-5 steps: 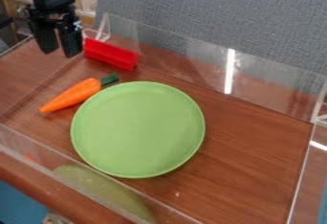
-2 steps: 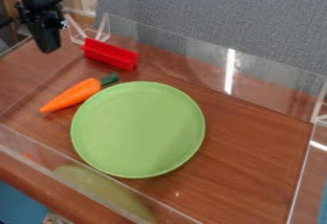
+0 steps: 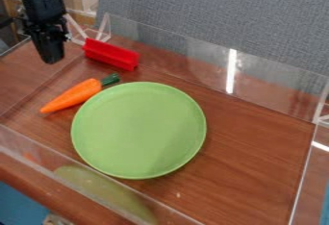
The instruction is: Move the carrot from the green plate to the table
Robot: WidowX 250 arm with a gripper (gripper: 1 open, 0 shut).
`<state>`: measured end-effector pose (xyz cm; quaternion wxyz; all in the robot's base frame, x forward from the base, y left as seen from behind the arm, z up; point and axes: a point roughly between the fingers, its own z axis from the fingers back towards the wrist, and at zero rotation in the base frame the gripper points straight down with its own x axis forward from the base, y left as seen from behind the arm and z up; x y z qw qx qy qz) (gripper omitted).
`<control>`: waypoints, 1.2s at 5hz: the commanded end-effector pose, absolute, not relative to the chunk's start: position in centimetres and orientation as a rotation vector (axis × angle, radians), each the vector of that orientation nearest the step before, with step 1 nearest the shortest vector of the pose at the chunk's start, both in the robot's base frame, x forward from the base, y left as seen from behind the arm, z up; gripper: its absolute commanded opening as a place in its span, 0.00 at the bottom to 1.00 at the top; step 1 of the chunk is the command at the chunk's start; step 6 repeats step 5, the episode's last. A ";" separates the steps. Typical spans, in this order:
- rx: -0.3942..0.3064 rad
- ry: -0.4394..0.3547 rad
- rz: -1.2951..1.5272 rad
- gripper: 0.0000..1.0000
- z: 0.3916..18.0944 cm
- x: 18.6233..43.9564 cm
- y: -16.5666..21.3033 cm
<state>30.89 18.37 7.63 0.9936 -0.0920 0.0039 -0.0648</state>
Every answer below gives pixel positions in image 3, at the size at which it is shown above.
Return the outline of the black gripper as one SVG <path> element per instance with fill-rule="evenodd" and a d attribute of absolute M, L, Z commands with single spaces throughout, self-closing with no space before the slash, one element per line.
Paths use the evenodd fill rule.
<path fill-rule="evenodd" d="M 66 21 L 56 20 L 42 24 L 23 21 L 22 31 L 33 38 L 32 42 L 41 60 L 48 64 L 57 63 L 64 57 L 62 41 L 66 41 L 72 38 L 66 27 Z M 37 42 L 42 39 L 48 40 L 48 43 L 45 44 L 45 50 L 42 45 Z"/>

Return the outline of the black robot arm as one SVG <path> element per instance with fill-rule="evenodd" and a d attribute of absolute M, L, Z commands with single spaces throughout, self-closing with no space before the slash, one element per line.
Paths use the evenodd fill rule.
<path fill-rule="evenodd" d="M 22 32 L 30 36 L 44 63 L 57 63 L 64 58 L 64 42 L 70 38 L 64 0 L 21 0 L 21 4 L 17 19 Z"/>

